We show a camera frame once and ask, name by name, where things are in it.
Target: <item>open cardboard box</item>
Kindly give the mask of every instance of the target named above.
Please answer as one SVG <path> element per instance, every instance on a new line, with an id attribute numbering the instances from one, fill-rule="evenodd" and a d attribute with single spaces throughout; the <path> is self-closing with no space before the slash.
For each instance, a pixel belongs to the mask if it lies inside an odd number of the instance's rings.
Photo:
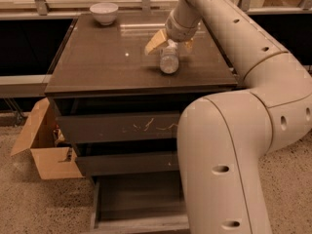
<path id="1" fill-rule="evenodd" d="M 49 101 L 39 100 L 31 110 L 12 149 L 11 156 L 30 149 L 42 179 L 83 177 L 70 147 L 54 147 L 53 130 L 57 123 Z"/>

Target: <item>bowl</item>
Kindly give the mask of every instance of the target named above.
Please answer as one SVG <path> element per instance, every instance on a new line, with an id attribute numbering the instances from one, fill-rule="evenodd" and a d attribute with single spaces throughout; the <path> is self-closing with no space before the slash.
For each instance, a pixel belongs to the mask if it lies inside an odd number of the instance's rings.
<path id="1" fill-rule="evenodd" d="M 97 3 L 90 7 L 90 11 L 101 25 L 110 25 L 117 18 L 118 5 L 114 3 Z"/>

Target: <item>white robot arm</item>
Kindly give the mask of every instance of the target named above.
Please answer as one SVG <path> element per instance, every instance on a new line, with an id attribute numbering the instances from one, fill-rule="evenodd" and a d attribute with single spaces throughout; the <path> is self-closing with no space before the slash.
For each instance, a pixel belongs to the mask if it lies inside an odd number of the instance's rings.
<path id="1" fill-rule="evenodd" d="M 244 91 L 197 99 L 177 134 L 190 230 L 272 233 L 257 163 L 312 127 L 312 79 L 295 57 L 229 0 L 179 0 L 166 22 L 189 40 L 203 19 L 234 65 Z"/>

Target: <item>wooden tabletop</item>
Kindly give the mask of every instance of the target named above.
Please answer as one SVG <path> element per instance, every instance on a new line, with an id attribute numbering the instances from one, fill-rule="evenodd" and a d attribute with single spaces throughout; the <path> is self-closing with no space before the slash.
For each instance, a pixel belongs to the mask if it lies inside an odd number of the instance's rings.
<path id="1" fill-rule="evenodd" d="M 46 88 L 47 96 L 157 95 L 220 92 L 236 86 L 214 40 L 201 24 L 191 53 L 179 44 L 179 70 L 162 73 L 160 55 L 144 47 L 168 12 L 120 12 L 109 26 L 81 15 Z"/>

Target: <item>floor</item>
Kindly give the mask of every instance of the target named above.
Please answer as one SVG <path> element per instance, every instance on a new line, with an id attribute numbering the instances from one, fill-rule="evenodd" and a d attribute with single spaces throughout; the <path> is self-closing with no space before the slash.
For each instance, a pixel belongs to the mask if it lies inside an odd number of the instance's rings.
<path id="1" fill-rule="evenodd" d="M 21 126 L 0 114 L 0 233 L 81 233 L 89 230 L 93 187 L 87 179 L 41 180 L 30 151 L 14 157 Z M 274 234 L 312 233 L 312 132 L 259 161 Z"/>

